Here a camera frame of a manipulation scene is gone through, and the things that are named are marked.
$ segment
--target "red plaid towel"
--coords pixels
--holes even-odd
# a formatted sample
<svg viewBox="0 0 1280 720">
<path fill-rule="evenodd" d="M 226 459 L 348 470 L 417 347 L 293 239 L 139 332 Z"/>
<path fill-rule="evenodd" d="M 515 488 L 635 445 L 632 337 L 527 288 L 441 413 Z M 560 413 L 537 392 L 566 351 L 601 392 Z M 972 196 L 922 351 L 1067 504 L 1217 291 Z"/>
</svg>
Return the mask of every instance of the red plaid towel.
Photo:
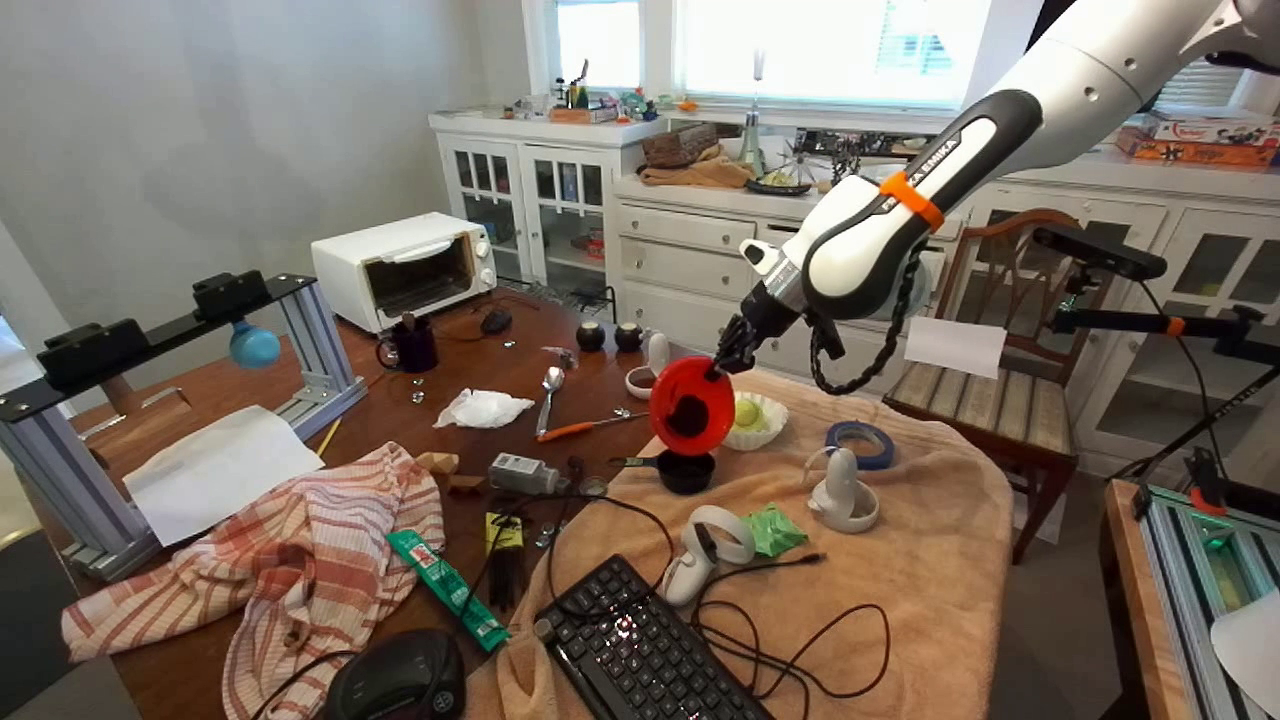
<svg viewBox="0 0 1280 720">
<path fill-rule="evenodd" d="M 408 591 L 387 557 L 392 526 L 421 526 L 445 549 L 441 488 L 428 459 L 382 445 L 357 463 L 289 478 L 226 514 L 164 569 L 63 606 L 72 660 L 155 643 L 245 604 L 225 660 L 225 712 L 250 717 L 295 666 L 360 652 L 373 624 Z M 338 662 L 321 662 L 272 707 L 315 717 Z"/>
</svg>

